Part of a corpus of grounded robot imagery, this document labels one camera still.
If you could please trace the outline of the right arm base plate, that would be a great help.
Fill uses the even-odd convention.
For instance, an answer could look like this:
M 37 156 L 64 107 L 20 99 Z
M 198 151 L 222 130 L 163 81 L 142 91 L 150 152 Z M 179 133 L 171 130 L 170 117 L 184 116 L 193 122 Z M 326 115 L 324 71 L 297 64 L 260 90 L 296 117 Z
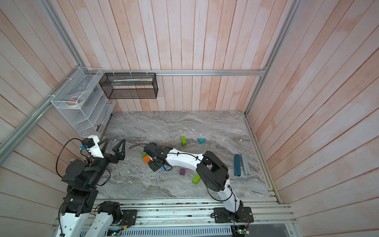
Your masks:
M 236 213 L 226 210 L 224 207 L 213 209 L 210 214 L 211 218 L 215 219 L 216 223 L 253 223 L 254 217 L 250 207 L 240 207 Z

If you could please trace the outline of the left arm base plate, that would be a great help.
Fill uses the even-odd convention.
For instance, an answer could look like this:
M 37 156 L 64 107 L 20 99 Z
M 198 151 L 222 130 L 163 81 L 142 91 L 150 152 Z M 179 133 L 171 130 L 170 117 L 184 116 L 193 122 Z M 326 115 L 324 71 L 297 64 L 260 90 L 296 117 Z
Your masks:
M 127 209 L 127 210 L 122 210 L 121 212 L 122 212 L 121 226 L 127 227 L 127 228 L 134 226 L 136 223 L 136 217 L 137 217 L 138 210 Z

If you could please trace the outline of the orange block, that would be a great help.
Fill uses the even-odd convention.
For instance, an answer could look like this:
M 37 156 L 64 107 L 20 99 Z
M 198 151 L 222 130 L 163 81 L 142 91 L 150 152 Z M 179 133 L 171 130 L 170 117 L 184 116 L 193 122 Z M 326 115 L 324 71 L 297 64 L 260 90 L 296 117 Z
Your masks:
M 146 155 L 144 156 L 144 160 L 146 163 L 149 163 L 151 161 L 151 158 L 148 155 Z

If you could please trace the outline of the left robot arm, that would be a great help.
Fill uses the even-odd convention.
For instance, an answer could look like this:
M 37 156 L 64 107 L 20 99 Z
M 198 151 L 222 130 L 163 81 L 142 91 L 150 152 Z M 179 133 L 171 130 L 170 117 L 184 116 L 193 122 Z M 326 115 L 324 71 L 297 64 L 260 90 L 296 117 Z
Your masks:
M 58 211 L 58 237 L 79 237 L 85 222 L 92 212 L 98 195 L 99 183 L 110 164 L 117 164 L 125 159 L 124 139 L 106 153 L 109 139 L 100 140 L 91 135 L 81 140 L 81 150 L 88 152 L 84 161 L 75 160 L 66 168 L 62 181 L 68 185 L 67 195 Z

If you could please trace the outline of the light blue block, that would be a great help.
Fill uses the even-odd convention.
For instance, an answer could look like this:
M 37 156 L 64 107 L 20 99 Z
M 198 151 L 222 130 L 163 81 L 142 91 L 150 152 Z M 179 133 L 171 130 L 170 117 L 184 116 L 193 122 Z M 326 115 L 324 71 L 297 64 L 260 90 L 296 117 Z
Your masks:
M 172 169 L 172 167 L 171 167 L 171 166 L 166 166 L 166 165 L 164 165 L 163 167 L 161 167 L 161 169 L 162 169 L 163 171 L 170 171 L 170 170 Z

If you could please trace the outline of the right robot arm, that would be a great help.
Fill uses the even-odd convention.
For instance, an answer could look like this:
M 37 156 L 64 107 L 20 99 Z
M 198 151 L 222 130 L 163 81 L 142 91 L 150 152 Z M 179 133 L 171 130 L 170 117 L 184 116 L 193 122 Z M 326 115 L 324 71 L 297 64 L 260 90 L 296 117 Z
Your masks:
M 235 194 L 227 166 L 211 151 L 204 154 L 191 154 L 172 147 L 160 148 L 151 142 L 144 146 L 148 155 L 147 164 L 152 171 L 164 168 L 166 171 L 174 166 L 196 171 L 208 191 L 219 195 L 216 201 L 223 202 L 230 213 L 237 215 L 242 211 L 243 203 Z

